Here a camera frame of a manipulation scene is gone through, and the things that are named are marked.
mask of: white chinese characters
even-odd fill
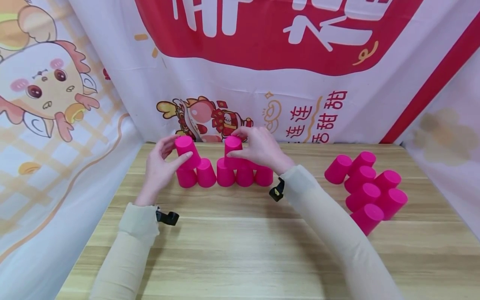
[[[308,0],[293,0],[292,8],[302,11]],[[342,6],[342,0],[310,0],[312,6],[317,9],[337,12]],[[303,40],[305,30],[309,29],[322,45],[329,51],[333,51],[331,44],[361,46],[365,45],[372,36],[372,30],[346,28],[334,25],[347,18],[365,21],[378,21],[384,15],[393,0],[347,0],[345,15],[320,22],[319,29],[307,16],[297,15],[292,25],[283,29],[289,33],[288,42],[299,44]]]
[[[250,3],[253,0],[225,0],[222,3],[222,32],[232,36],[237,31],[238,8],[240,3]],[[178,20],[177,0],[172,0],[173,17]],[[202,28],[207,37],[217,35],[217,0],[202,0],[200,4],[194,5],[193,0],[182,0],[187,17],[187,24],[191,30],[197,31],[197,19],[195,12],[202,14]]]

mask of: red banner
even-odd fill
[[[376,65],[423,0],[136,0],[165,55],[340,76]]]

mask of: pink plastic cup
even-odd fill
[[[345,199],[345,204],[351,212],[356,212],[369,203],[374,203],[380,197],[380,189],[372,183],[364,183],[358,190]]]
[[[408,196],[399,189],[389,189],[382,193],[375,205],[384,212],[384,221],[392,217],[408,202]]]
[[[402,177],[395,171],[386,170],[382,172],[380,175],[375,178],[373,183],[382,191],[387,191],[389,189],[396,188],[400,182],[402,181]]]
[[[255,183],[260,186],[270,186],[273,183],[273,170],[267,167],[258,166],[255,173]]]
[[[212,163],[208,158],[202,158],[200,165],[197,167],[198,185],[203,188],[209,188],[216,182],[215,172]]]
[[[352,162],[352,166],[350,167],[350,170],[348,170],[348,175],[354,175],[361,166],[373,167],[376,160],[377,157],[372,152],[361,152]]]
[[[178,169],[177,178],[179,180],[179,185],[184,189],[191,188],[197,183],[197,174],[195,173],[195,170]]]
[[[364,183],[371,183],[375,180],[377,172],[372,167],[361,166],[353,176],[350,176],[344,183],[345,190],[349,193],[354,193]]]
[[[229,136],[225,139],[225,166],[231,170],[237,170],[244,164],[244,160],[241,158],[228,157],[227,154],[231,151],[243,149],[241,144],[241,138],[237,136]]]
[[[223,187],[229,187],[235,183],[235,172],[225,166],[223,157],[216,162],[216,181]]]
[[[374,204],[367,204],[350,216],[366,236],[384,219],[383,211]]]
[[[339,155],[325,171],[325,179],[333,184],[341,184],[345,180],[352,165],[352,159],[346,155]]]
[[[258,170],[259,168],[264,168],[264,166],[257,165],[249,160],[247,161],[247,164],[252,170]]]
[[[185,135],[177,138],[175,140],[175,148],[177,149],[177,154],[179,156],[187,152],[193,153],[193,155],[180,166],[181,169],[193,170],[198,167],[201,158],[191,137]]]
[[[239,186],[244,188],[253,184],[253,170],[250,169],[248,164],[240,165],[240,168],[237,169],[236,181]]]

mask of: pink cheek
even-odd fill
[[[21,92],[28,86],[28,80],[19,78],[10,84],[10,89],[14,92]]]
[[[61,67],[63,67],[63,60],[61,59],[54,59],[50,62],[50,67],[52,69],[60,69]]]
[[[207,123],[212,118],[212,106],[198,102],[190,108],[192,118],[199,123]]]

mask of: cartoon mascot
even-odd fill
[[[28,46],[57,39],[53,18],[30,3],[31,0],[0,1],[0,62]]]
[[[252,119],[243,120],[238,113],[228,110],[225,101],[216,103],[218,108],[214,102],[200,96],[186,101],[161,101],[157,103],[156,109],[163,113],[165,119],[176,116],[180,124],[177,134],[188,135],[197,142],[221,142],[238,127],[253,126]]]
[[[0,63],[0,115],[12,124],[23,123],[31,132],[70,142],[73,123],[100,108],[89,95],[97,93],[88,74],[85,55],[68,41],[29,46]]]

